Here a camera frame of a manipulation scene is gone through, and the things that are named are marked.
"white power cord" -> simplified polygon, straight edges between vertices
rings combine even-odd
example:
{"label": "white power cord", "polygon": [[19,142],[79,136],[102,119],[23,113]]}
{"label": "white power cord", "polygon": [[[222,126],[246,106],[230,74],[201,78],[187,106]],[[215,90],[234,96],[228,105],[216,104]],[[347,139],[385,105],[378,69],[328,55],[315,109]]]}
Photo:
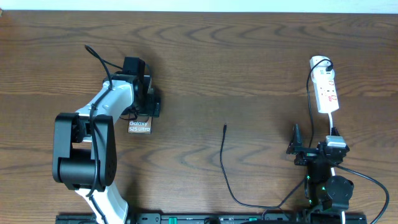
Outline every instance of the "white power cord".
{"label": "white power cord", "polygon": [[331,128],[333,127],[333,118],[331,117],[331,112],[328,113],[329,115],[329,127],[330,127],[330,135],[331,135]]}

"power strip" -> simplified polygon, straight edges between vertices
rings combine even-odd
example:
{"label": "power strip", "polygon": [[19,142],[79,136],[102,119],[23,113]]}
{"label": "power strip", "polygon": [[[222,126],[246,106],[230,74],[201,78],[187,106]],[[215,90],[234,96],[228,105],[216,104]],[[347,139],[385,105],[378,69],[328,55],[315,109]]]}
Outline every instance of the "power strip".
{"label": "power strip", "polygon": [[[310,60],[311,68],[323,59],[329,60],[328,57],[324,56],[312,57]],[[332,69],[328,72],[326,68],[329,65],[330,62],[323,61],[311,73],[319,113],[331,113],[339,108],[334,80],[335,71]]]}

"wooden table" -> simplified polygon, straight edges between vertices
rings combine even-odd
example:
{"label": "wooden table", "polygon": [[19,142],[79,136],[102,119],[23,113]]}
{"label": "wooden table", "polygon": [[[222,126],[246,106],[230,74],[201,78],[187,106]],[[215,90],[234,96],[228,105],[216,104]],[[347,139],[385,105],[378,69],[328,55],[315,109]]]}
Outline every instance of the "wooden table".
{"label": "wooden table", "polygon": [[[127,55],[144,59],[162,95],[151,135],[127,133],[126,121],[115,125],[115,181],[132,205],[165,213],[261,213],[228,193],[219,163],[224,123],[224,165],[236,197],[278,204],[305,173],[285,150],[295,123],[308,142],[305,81],[308,60],[320,54],[335,64],[334,122],[351,148],[343,164],[389,189],[380,223],[398,222],[396,15],[6,11],[0,223],[53,223],[59,213],[90,212],[51,172],[56,115],[89,102],[105,77],[84,44],[119,65]],[[312,101],[317,142],[328,133],[328,116]],[[336,172],[355,184],[349,210],[364,212],[370,223],[384,192]],[[301,188],[283,208],[307,205]]]}

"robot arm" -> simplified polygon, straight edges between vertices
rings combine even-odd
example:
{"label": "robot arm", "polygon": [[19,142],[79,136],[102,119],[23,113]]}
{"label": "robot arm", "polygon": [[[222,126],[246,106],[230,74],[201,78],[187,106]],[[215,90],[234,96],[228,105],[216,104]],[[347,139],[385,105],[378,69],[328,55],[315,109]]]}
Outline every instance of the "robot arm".
{"label": "robot arm", "polygon": [[[111,77],[112,89],[93,113],[95,130],[90,128],[91,106],[108,90],[107,78],[101,91],[86,106],[75,113],[60,113],[55,119],[53,177],[87,201],[98,223],[123,224],[127,218],[128,204],[113,182],[117,166],[113,125],[129,111],[159,116],[160,99],[151,88],[152,77],[144,75],[145,67],[145,62],[139,58],[124,59],[123,70]],[[72,143],[92,142],[93,131],[98,148],[98,184],[93,194],[87,197],[93,187],[96,169],[93,144],[91,150],[87,150],[75,149]]]}

